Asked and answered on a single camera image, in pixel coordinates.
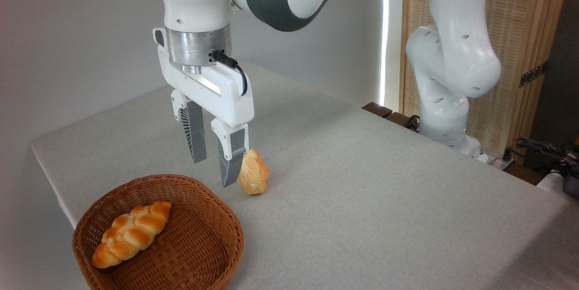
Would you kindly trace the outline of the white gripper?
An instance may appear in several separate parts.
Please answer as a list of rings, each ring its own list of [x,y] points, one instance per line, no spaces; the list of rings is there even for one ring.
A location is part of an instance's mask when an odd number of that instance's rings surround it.
[[[231,66],[230,28],[201,33],[159,28],[153,30],[153,38],[163,77],[175,89],[174,117],[182,123],[192,160],[207,158],[205,109],[217,117],[211,127],[218,140],[223,187],[234,184],[249,150],[246,123],[254,118],[254,101],[249,78]]]

